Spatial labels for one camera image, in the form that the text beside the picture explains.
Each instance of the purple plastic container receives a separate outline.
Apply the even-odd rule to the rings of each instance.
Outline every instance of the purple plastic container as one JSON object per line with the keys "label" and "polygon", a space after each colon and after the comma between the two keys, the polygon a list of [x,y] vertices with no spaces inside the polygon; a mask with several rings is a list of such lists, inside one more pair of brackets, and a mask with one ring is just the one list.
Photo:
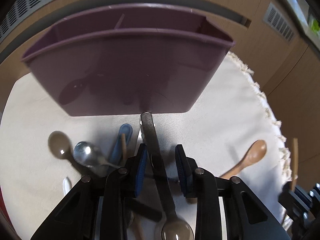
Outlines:
{"label": "purple plastic container", "polygon": [[181,113],[234,44],[192,9],[123,4],[60,20],[22,61],[71,116]]}

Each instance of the metal screw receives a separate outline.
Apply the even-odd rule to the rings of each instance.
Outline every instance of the metal screw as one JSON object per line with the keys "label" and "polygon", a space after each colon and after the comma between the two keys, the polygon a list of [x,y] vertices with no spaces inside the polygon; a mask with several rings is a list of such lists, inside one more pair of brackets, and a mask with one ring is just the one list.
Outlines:
{"label": "metal screw", "polygon": [[87,182],[89,182],[90,180],[91,180],[91,177],[88,176],[88,175],[83,176],[83,177],[81,178],[81,181],[82,181],[83,183],[87,183]]}
{"label": "metal screw", "polygon": [[238,183],[241,182],[241,179],[240,179],[239,177],[237,177],[237,176],[233,176],[233,177],[231,178],[231,181],[232,181],[233,183],[238,184]]}
{"label": "metal screw", "polygon": [[126,174],[126,173],[128,172],[128,170],[127,170],[126,168],[122,167],[122,168],[119,168],[119,169],[118,169],[118,172],[119,172],[120,174]]}
{"label": "metal screw", "polygon": [[201,175],[201,174],[204,174],[204,170],[201,168],[196,168],[195,173]]}

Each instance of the green object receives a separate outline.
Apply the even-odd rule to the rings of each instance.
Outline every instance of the green object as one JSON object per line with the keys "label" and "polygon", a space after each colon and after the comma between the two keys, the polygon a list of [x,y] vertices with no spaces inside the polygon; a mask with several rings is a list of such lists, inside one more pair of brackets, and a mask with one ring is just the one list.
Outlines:
{"label": "green object", "polygon": [[311,30],[313,30],[315,33],[318,33],[320,31],[320,26],[316,19],[313,19]]}

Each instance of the white tablecloth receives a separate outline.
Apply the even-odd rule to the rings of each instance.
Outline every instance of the white tablecloth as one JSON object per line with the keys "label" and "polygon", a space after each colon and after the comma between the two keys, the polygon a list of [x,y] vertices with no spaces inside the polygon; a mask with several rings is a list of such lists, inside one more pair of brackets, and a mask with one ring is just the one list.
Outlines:
{"label": "white tablecloth", "polygon": [[[281,220],[283,210],[277,197],[291,176],[290,153],[284,148],[280,122],[274,118],[250,73],[246,65],[229,53],[190,111],[154,114],[153,118],[170,177],[177,177],[174,163],[177,144],[183,145],[186,155],[194,158],[199,167],[219,176],[234,166],[254,141],[265,140],[266,156],[243,170],[239,177]],[[134,149],[139,121],[139,115],[71,117],[32,74],[15,83],[1,121],[0,185],[10,219],[22,240],[31,238],[63,198],[63,179],[69,177],[73,185],[80,179],[68,161],[58,160],[50,153],[47,146],[50,133],[63,131],[73,144],[93,142],[108,155],[123,123],[133,127],[128,149]],[[196,205],[188,204],[178,192],[174,192],[174,200],[177,214],[195,230]],[[154,237],[155,226],[148,225],[146,239]]]}

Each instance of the metal spoon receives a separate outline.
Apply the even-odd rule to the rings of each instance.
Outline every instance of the metal spoon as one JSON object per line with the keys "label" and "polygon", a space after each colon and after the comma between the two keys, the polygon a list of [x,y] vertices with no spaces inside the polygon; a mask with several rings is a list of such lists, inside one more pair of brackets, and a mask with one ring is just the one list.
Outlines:
{"label": "metal spoon", "polygon": [[90,168],[101,165],[108,165],[116,169],[120,168],[118,165],[107,162],[99,147],[90,142],[78,142],[73,151],[73,157],[76,162]]}
{"label": "metal spoon", "polygon": [[153,175],[156,178],[156,187],[160,202],[166,215],[166,222],[162,227],[161,238],[162,240],[193,240],[194,236],[191,226],[185,220],[180,219],[175,211],[152,114],[149,112],[142,113],[141,121],[144,132],[144,142],[147,145]]}
{"label": "metal spoon", "polygon": [[244,155],[242,160],[234,166],[231,170],[227,171],[225,174],[222,174],[220,177],[223,179],[230,179],[232,176],[237,175],[244,168],[255,164],[266,155],[267,153],[267,144],[264,140],[255,141]]}
{"label": "metal spoon", "polygon": [[68,160],[71,165],[81,174],[89,175],[92,178],[98,176],[90,169],[77,163],[72,156],[71,142],[66,134],[61,131],[54,131],[49,135],[48,147],[54,157],[61,160]]}

